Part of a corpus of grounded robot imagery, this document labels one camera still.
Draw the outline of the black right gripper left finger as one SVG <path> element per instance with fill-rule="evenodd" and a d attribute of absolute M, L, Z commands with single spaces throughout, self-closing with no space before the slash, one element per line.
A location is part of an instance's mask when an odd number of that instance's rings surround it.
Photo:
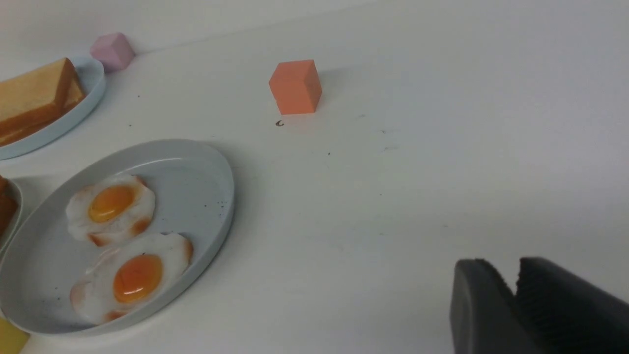
<path fill-rule="evenodd" d="M 490 262 L 456 262 L 449 314 L 456 354 L 543 354 L 522 319 L 513 292 Z"/>

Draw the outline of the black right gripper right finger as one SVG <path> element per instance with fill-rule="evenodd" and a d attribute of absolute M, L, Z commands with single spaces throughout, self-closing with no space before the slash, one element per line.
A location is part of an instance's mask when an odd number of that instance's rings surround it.
<path fill-rule="evenodd" d="M 626 354 L 629 306 L 541 257 L 519 261 L 515 300 L 548 354 Z"/>

